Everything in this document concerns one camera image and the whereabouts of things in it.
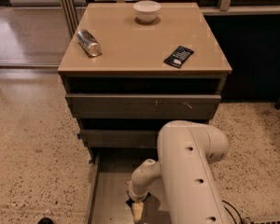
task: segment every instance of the black cable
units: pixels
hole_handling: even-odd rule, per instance
[[[233,205],[231,205],[230,203],[228,203],[228,202],[226,202],[224,200],[222,200],[222,202],[224,202],[225,204],[228,204],[230,207],[232,207],[232,209],[236,212],[237,216],[239,216],[239,218],[241,220],[241,224],[244,224],[243,220],[242,220],[242,217],[241,217],[240,213],[236,210],[236,208]]]
[[[235,220],[235,218],[234,218],[234,216],[233,216],[233,214],[231,213],[231,211],[228,210],[228,208],[227,208],[226,206],[224,206],[224,207],[225,207],[226,211],[228,211],[228,213],[231,215],[231,217],[232,217],[232,219],[233,219],[233,221],[234,221],[234,224],[237,224],[237,223],[236,223],[236,220]]]

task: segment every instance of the can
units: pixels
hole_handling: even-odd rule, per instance
[[[102,54],[101,45],[97,42],[94,36],[86,29],[82,29],[77,32],[77,39],[81,47],[90,56],[95,57]]]

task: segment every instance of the bowl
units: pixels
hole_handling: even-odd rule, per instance
[[[154,1],[140,1],[133,5],[136,18],[142,23],[151,23],[157,16],[161,5]]]

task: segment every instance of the speckled floor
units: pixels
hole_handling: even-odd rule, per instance
[[[219,106],[211,124],[231,148],[212,171],[222,198],[245,216],[280,215],[280,110]],[[56,72],[0,70],[0,223],[85,223],[89,153]]]

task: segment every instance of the drawer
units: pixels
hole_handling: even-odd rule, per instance
[[[87,147],[155,148],[154,131],[81,130],[80,137]]]
[[[78,119],[212,119],[220,95],[66,94]]]

